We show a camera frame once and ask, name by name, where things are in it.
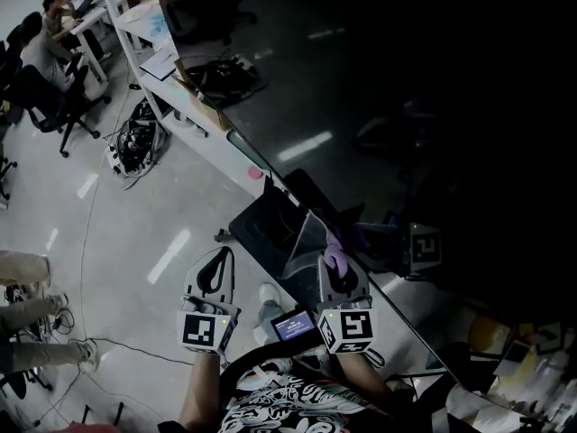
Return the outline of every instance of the purple glove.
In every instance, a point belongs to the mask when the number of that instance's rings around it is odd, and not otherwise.
[[[340,245],[330,244],[325,249],[325,263],[331,269],[336,268],[339,273],[339,278],[342,279],[349,269],[349,263],[346,261],[346,256],[340,249]]]

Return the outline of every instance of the sneaker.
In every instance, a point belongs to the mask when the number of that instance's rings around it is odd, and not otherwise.
[[[265,282],[261,285],[259,289],[259,298],[261,299],[261,304],[264,305],[267,301],[274,301],[280,306],[280,293],[274,285],[269,282]]]
[[[264,330],[262,326],[255,327],[252,330],[252,336],[254,337],[254,341],[258,346],[265,346],[267,344],[267,338],[269,337],[266,330]]]
[[[85,353],[86,359],[80,363],[80,369],[85,373],[94,372],[98,368],[98,345],[92,339],[88,339],[85,343],[79,344]]]
[[[50,295],[48,298],[52,299],[52,301],[54,301],[58,307],[56,313],[54,314],[56,318],[62,313],[62,311],[68,308],[69,297],[66,293],[61,293],[60,295]]]

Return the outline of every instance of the laptop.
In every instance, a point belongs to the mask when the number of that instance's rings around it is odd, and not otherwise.
[[[94,5],[92,5],[92,0],[84,0],[84,2],[82,2],[82,5],[80,5],[76,10],[78,17],[84,16],[90,10],[92,10],[93,7]]]

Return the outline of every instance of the cable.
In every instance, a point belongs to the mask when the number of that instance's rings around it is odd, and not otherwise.
[[[129,350],[136,351],[138,353],[144,353],[145,355],[152,356],[152,357],[158,357],[159,359],[163,359],[164,361],[168,361],[169,363],[178,363],[178,364],[185,364],[185,365],[190,365],[190,366],[194,365],[192,363],[187,363],[186,361],[179,361],[178,359],[170,359],[168,357],[155,355],[154,353],[149,353],[148,351],[141,350],[140,348],[132,348],[131,346],[128,346],[127,344],[115,342],[114,340],[111,340],[110,338],[99,337],[99,338],[91,338],[91,340],[95,340],[97,342],[108,342],[108,343],[111,343],[113,345],[124,346],[125,348],[128,348]]]
[[[32,428],[36,428],[38,427],[41,422],[44,420],[44,418],[53,410],[57,411],[59,413],[59,415],[61,416],[60,412],[57,409],[57,406],[64,401],[64,398],[66,398],[66,396],[69,394],[70,390],[72,389],[72,386],[74,385],[74,383],[76,383],[78,381],[78,379],[82,376],[82,371],[80,370],[80,368],[78,368],[78,374],[77,376],[74,378],[74,380],[72,381],[72,383],[69,385],[69,387],[66,389],[66,391],[64,392],[64,394],[60,397],[59,400],[56,401],[55,404],[52,404],[52,407],[50,407],[50,409],[48,409],[46,412],[44,412],[41,417],[38,420],[35,420],[32,425],[28,428],[25,428],[24,431],[28,430],[28,429],[32,429]]]
[[[100,159],[100,167],[102,168],[102,160],[105,154],[102,154],[102,159]],[[82,306],[82,278],[84,271],[84,252],[87,249],[87,239],[88,239],[88,229],[90,227],[90,217],[92,217],[92,209],[94,208],[94,203],[96,201],[96,194],[98,192],[98,183],[100,182],[100,171],[98,172],[98,178],[96,179],[96,185],[94,187],[94,196],[92,197],[92,202],[90,203],[90,209],[88,210],[88,220],[87,228],[84,233],[84,243],[82,244],[82,255],[80,256],[80,316],[82,317],[82,332],[84,332],[84,338],[87,339],[87,328],[84,320],[84,307]]]
[[[121,398],[128,398],[129,400],[132,400],[134,402],[136,402],[137,404],[140,404],[141,406],[143,406],[145,409],[149,410],[150,412],[152,412],[156,417],[158,417],[160,419],[160,422],[163,422],[164,419],[162,418],[162,416],[154,409],[148,407],[146,404],[136,400],[135,398],[133,398],[132,396],[128,396],[127,394],[118,394],[118,393],[111,393],[111,392],[107,392],[104,388],[102,388],[102,386],[100,386],[100,384],[94,380],[90,375],[87,374],[87,378],[94,384],[96,385],[102,392],[106,393],[109,396],[118,396]]]

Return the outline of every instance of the small screen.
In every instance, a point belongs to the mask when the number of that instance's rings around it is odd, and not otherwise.
[[[295,316],[291,316],[284,321],[278,322],[275,324],[275,327],[279,332],[280,339],[290,340],[290,338],[299,336],[309,330],[312,330],[315,328],[315,324],[306,311],[301,311]]]

